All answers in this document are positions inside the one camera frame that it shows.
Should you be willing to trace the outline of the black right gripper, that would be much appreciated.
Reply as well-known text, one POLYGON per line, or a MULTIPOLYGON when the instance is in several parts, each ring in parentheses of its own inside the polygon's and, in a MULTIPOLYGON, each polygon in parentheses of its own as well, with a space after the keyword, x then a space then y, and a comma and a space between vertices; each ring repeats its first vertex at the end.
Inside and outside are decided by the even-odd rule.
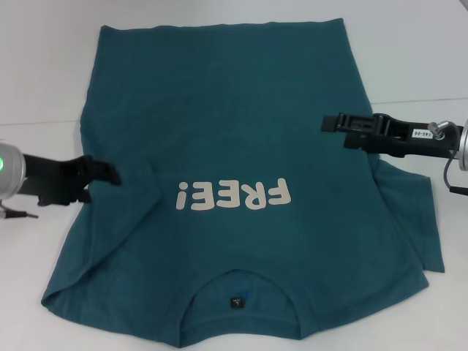
POLYGON ((344 147, 360 150, 380 150, 381 154, 394 157, 407 155, 450 157, 459 149, 461 126, 443 121, 439 130, 442 137, 436 138, 427 123, 400 121, 386 114, 357 116, 340 113, 325 116, 323 132, 378 132, 373 134, 347 133, 344 147))

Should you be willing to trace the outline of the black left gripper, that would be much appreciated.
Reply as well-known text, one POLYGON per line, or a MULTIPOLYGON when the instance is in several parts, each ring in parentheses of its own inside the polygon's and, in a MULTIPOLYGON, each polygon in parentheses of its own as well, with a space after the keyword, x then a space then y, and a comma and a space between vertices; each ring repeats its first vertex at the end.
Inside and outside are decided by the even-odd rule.
POLYGON ((25 195, 38 196, 38 206, 90 203, 86 187, 90 181, 121 185, 121 176, 110 163, 92 156, 80 156, 69 161, 56 161, 25 154, 25 195))

